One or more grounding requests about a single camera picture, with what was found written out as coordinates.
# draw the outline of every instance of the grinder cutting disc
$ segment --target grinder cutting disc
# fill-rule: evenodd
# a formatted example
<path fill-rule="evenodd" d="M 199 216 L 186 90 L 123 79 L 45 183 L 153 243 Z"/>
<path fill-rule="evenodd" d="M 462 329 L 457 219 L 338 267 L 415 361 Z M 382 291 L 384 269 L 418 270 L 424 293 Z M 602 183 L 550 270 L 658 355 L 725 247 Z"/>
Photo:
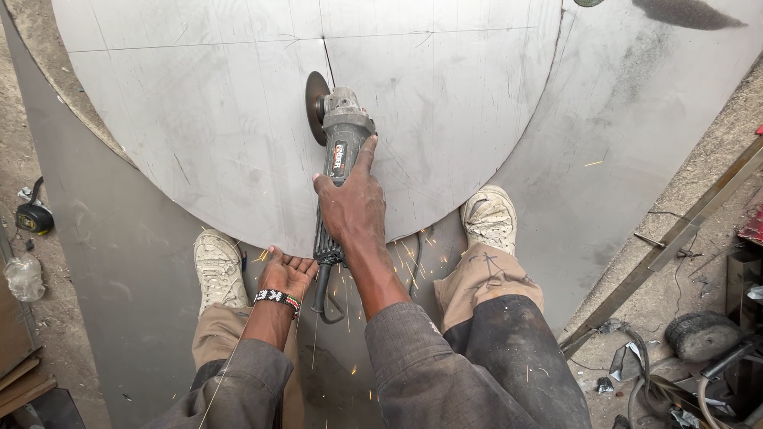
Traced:
<path fill-rule="evenodd" d="M 324 122 L 324 96 L 331 92 L 326 80 L 319 72 L 312 72 L 307 77 L 307 85 L 304 88 L 304 104 L 307 108 L 307 123 L 313 137 L 321 146 L 326 146 L 326 133 L 321 127 Z"/>

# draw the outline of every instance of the grinder body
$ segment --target grinder body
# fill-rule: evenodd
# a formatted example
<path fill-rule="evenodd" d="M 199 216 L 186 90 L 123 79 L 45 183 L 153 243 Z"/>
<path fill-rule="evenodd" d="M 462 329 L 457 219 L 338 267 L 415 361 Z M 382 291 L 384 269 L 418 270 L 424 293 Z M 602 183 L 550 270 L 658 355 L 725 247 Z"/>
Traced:
<path fill-rule="evenodd" d="M 369 114 L 360 107 L 355 92 L 349 88 L 335 88 L 329 95 L 319 95 L 316 105 L 318 117 L 323 116 L 322 128 L 326 138 L 324 174 L 335 186 L 341 186 L 349 178 L 361 146 L 376 133 L 376 127 Z M 318 262 L 319 272 L 312 310 L 320 313 L 325 323 L 337 323 L 344 318 L 344 311 L 333 296 L 327 294 L 327 287 L 331 267 L 344 263 L 344 252 L 326 231 L 320 216 L 320 206 L 317 211 L 313 259 Z M 326 297 L 340 312 L 339 317 L 326 317 Z"/>

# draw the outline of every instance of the wristband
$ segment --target wristband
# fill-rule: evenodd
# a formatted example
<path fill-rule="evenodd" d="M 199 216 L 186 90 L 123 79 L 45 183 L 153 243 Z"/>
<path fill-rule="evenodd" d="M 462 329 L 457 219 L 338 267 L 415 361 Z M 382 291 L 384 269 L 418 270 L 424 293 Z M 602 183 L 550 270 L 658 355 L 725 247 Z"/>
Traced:
<path fill-rule="evenodd" d="M 277 291 L 275 289 L 263 289 L 257 292 L 252 305 L 262 300 L 280 302 L 281 304 L 286 304 L 289 307 L 292 307 L 294 309 L 294 317 L 291 319 L 294 320 L 297 318 L 297 313 L 299 312 L 299 301 L 288 293 Z"/>

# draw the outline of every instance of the white sneaker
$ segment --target white sneaker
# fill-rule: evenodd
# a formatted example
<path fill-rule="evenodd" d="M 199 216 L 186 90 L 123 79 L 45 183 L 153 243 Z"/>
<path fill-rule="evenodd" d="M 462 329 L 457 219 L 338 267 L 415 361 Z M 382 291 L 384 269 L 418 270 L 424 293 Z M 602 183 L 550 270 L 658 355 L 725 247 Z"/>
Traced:
<path fill-rule="evenodd" d="M 236 242 L 218 230 L 199 234 L 194 245 L 196 274 L 201 284 L 198 315 L 215 302 L 232 308 L 250 307 L 241 276 L 241 252 Z"/>
<path fill-rule="evenodd" d="M 517 242 L 517 211 L 500 186 L 485 185 L 461 207 L 461 222 L 469 247 L 487 244 L 514 254 Z"/>

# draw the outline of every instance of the gray jacket sleeve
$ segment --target gray jacket sleeve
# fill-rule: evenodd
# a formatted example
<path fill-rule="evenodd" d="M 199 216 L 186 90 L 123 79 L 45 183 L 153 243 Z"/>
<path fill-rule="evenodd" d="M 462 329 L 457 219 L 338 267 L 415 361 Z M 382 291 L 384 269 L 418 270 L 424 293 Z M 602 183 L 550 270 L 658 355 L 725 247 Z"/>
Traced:
<path fill-rule="evenodd" d="M 273 346 L 242 340 L 215 377 L 144 429 L 269 429 L 291 371 L 289 358 Z"/>
<path fill-rule="evenodd" d="M 485 368 L 453 352 L 418 305 L 380 311 L 365 342 L 388 427 L 539 427 Z"/>

